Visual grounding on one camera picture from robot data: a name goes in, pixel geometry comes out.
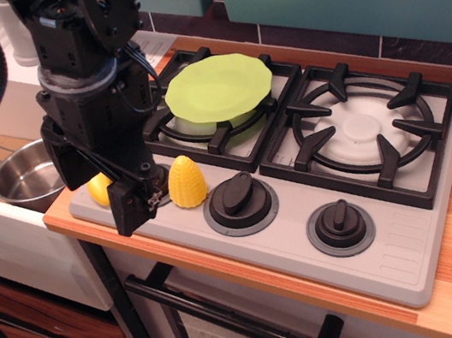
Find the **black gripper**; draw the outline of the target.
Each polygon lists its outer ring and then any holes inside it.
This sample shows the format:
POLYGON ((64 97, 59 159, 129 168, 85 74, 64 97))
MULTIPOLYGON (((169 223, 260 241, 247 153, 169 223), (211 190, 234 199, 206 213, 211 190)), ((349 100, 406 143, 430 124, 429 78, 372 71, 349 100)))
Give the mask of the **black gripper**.
POLYGON ((38 70, 45 150, 71 191, 99 172, 114 180, 107 187, 111 212, 127 237, 156 217, 163 196, 154 181, 135 183, 158 173, 143 137, 159 102, 151 95, 153 73, 134 41, 119 57, 98 54, 79 65, 71 54, 42 60, 38 70))

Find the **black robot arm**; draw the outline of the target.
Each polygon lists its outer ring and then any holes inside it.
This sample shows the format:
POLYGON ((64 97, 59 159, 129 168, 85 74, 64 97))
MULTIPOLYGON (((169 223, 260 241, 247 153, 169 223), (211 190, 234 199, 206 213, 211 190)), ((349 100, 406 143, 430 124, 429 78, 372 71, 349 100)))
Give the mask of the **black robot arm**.
POLYGON ((156 216, 162 172, 143 130, 160 102, 157 80, 133 36, 142 27, 137 0, 9 0, 39 58, 41 135, 69 189, 97 174, 118 233, 156 216))

